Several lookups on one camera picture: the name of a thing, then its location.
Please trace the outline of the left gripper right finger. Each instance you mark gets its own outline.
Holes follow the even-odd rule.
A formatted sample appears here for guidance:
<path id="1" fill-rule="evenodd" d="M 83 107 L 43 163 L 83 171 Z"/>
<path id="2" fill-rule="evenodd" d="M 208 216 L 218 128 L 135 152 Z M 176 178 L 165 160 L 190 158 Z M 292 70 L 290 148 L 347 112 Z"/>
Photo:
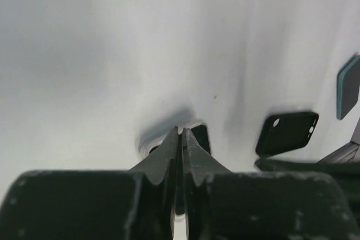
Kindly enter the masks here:
<path id="1" fill-rule="evenodd" d="M 358 239 L 359 176 L 234 173 L 182 135 L 188 239 Z"/>

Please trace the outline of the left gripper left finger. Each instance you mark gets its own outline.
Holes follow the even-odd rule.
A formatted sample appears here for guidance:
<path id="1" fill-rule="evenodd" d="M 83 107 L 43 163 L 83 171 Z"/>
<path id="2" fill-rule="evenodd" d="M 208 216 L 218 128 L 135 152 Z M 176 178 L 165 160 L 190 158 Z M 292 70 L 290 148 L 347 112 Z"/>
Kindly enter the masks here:
<path id="1" fill-rule="evenodd" d="M 2 239 L 172 239 L 178 128 L 129 170 L 32 170 L 1 204 Z"/>

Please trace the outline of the white-edged black smartphone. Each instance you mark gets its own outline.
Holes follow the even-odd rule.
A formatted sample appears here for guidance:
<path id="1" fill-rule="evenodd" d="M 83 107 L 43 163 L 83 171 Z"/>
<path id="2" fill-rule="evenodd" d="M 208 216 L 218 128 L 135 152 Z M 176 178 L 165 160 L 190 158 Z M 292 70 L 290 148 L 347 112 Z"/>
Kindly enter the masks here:
<path id="1" fill-rule="evenodd" d="M 209 154 L 212 155 L 210 141 L 208 136 L 208 127 L 205 123 L 196 122 L 189 126 L 199 145 Z M 166 135 L 153 139 L 148 144 L 143 144 L 141 152 L 143 157 L 147 157 L 154 152 L 163 142 Z M 182 216 L 185 214 L 184 184 L 183 184 L 183 165 L 182 161 L 178 161 L 177 171 L 177 187 L 175 194 L 175 214 Z"/>

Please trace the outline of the blue-edged black smartphone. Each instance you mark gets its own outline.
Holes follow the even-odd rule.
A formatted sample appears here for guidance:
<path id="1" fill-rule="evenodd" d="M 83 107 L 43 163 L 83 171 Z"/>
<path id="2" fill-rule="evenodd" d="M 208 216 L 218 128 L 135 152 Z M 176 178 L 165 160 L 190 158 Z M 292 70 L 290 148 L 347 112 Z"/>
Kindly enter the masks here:
<path id="1" fill-rule="evenodd" d="M 359 97 L 359 54 L 354 54 L 337 75 L 336 118 L 342 120 Z"/>

